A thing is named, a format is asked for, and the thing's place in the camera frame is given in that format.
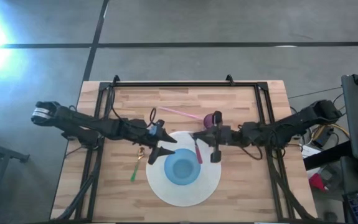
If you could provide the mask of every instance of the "wooden tabletop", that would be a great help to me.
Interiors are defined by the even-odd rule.
[[[283,81],[266,81],[277,120],[291,114]],[[77,109],[94,114],[100,82],[84,82]],[[261,93],[265,117],[266,103]],[[114,108],[125,118],[148,122],[153,107],[163,106],[204,117],[215,110],[223,112],[224,124],[237,129],[245,121],[258,121],[258,109],[252,87],[124,87],[116,88]],[[168,133],[200,131],[201,121],[157,110],[156,119],[165,120]],[[67,152],[79,147],[72,141]],[[237,147],[222,146],[222,176],[216,191],[204,202],[192,207],[175,207],[160,200],[146,177],[144,158],[134,182],[130,182],[139,146],[130,142],[105,141],[94,222],[268,222],[276,221],[273,194],[265,156],[256,161]],[[258,156],[254,147],[248,151]],[[82,178],[85,150],[64,160],[51,218],[59,216],[77,194]],[[284,157],[290,189],[305,209],[316,217],[313,197],[299,147],[288,146]],[[281,194],[283,210],[285,200]],[[83,213],[87,211],[88,195]]]

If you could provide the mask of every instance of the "gray floor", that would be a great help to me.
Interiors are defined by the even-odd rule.
[[[9,44],[91,43],[101,5],[0,0],[0,30]],[[213,41],[358,41],[358,0],[111,0],[100,39]],[[27,164],[9,164],[0,188],[0,223],[45,221],[67,142],[30,117],[36,101],[76,104],[89,49],[9,49],[0,55],[0,145],[31,155]],[[340,76],[353,73],[358,47],[98,49],[90,80],[221,80],[227,74],[284,80],[299,110],[341,90],[291,97],[340,86]],[[346,117],[339,124],[347,128]]]

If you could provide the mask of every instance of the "green spoon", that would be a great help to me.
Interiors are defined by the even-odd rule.
[[[133,174],[131,175],[130,182],[134,182],[134,180],[136,178],[137,169],[139,168],[139,164],[140,164],[140,159],[143,158],[143,156],[144,156],[144,148],[143,147],[141,147],[139,149],[139,152],[138,152],[137,156],[138,156],[138,159],[137,159],[137,162],[136,162],[136,166],[134,167]]]

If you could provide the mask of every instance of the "blue bowl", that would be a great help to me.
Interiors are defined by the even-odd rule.
[[[164,170],[166,177],[177,185],[193,183],[199,175],[201,165],[197,155],[189,149],[178,149],[165,160]]]

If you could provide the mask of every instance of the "gold spoon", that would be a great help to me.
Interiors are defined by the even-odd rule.
[[[131,175],[130,182],[133,182],[136,178],[137,169],[139,168],[140,159],[144,156],[144,148],[140,147],[139,152],[137,153],[137,162],[136,166],[134,167],[133,174]]]

